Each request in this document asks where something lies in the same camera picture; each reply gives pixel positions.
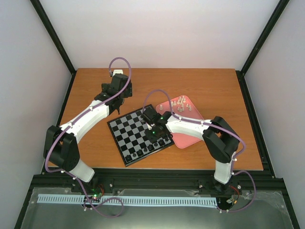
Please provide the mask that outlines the black rook chess piece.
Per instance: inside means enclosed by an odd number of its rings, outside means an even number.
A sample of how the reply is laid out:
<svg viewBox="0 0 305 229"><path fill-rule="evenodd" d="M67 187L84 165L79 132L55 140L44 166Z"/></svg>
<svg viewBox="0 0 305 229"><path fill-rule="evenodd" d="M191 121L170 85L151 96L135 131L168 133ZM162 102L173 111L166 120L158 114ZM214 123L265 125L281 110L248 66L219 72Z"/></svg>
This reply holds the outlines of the black rook chess piece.
<svg viewBox="0 0 305 229"><path fill-rule="evenodd" d="M132 157L131 157L130 155L128 155L128 156L126 157L126 160L127 160L127 161L130 161L130 160L132 160Z"/></svg>

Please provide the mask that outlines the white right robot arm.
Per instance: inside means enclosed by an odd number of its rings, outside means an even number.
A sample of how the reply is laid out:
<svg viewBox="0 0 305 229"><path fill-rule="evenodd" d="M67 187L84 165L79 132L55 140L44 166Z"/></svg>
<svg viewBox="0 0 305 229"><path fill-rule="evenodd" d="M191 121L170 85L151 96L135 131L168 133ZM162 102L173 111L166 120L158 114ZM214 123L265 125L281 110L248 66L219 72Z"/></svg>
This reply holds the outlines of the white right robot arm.
<svg viewBox="0 0 305 229"><path fill-rule="evenodd" d="M222 184L227 184L234 175L234 161L246 148L240 136L219 116L212 120L199 120L171 111L160 114L149 107L143 109L141 119L148 126L144 133L153 144L170 134L184 134L204 141L215 160L214 179Z"/></svg>

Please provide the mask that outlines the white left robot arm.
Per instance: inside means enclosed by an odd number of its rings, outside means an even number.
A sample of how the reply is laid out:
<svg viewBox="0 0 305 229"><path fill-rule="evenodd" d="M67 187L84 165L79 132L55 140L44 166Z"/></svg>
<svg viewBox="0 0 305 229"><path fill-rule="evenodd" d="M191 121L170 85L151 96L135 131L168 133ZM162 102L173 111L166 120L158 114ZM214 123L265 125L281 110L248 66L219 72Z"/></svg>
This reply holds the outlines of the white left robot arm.
<svg viewBox="0 0 305 229"><path fill-rule="evenodd" d="M48 128L43 156L48 172L68 172L82 180L89 192L98 189L99 180L94 170L80 158L78 143L102 119L119 111L124 99L132 96L132 82L122 70L112 72L112 81L102 84L102 92L90 105L69 122Z"/></svg>

